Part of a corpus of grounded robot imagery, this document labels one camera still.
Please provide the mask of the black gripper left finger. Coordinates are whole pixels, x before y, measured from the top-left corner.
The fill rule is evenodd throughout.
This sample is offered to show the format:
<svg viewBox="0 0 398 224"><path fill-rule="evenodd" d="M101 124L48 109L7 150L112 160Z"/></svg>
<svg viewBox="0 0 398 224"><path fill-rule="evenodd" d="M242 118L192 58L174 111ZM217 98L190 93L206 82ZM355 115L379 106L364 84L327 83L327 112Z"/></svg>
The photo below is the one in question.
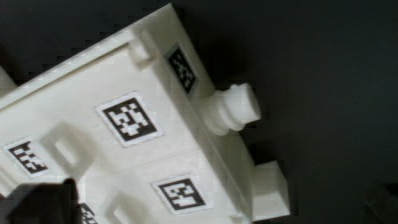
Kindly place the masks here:
<svg viewBox="0 0 398 224"><path fill-rule="evenodd" d="M25 183L0 194L0 224L80 224L76 182Z"/></svg>

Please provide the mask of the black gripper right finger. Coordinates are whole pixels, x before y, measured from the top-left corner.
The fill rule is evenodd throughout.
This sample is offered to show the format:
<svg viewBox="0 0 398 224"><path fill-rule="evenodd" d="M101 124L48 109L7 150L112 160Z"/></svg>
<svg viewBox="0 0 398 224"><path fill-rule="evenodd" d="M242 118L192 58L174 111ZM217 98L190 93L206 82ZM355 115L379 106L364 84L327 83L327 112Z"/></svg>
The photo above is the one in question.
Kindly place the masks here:
<svg viewBox="0 0 398 224"><path fill-rule="evenodd" d="M398 224L398 183L377 183L370 188L363 224Z"/></svg>

